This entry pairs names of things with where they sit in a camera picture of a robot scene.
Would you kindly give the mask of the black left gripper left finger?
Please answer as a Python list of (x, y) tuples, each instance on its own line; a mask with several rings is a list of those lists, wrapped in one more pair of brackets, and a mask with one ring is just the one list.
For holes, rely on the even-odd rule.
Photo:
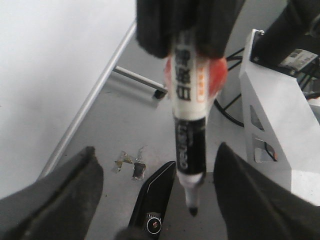
[(95, 148), (87, 146), (47, 176), (0, 200), (0, 238), (85, 239), (103, 183)]

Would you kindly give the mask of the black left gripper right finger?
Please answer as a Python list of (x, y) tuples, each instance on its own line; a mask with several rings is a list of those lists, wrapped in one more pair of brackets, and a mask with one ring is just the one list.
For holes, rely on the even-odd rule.
[(320, 208), (273, 182), (225, 142), (213, 184), (229, 240), (318, 240)]

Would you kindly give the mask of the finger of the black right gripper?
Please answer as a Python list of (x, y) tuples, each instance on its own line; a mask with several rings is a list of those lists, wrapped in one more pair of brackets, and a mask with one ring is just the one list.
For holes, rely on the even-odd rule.
[(137, 0), (136, 40), (148, 54), (163, 59), (169, 55), (178, 0)]
[(195, 49), (207, 58), (222, 58), (243, 0), (186, 0), (184, 30)]

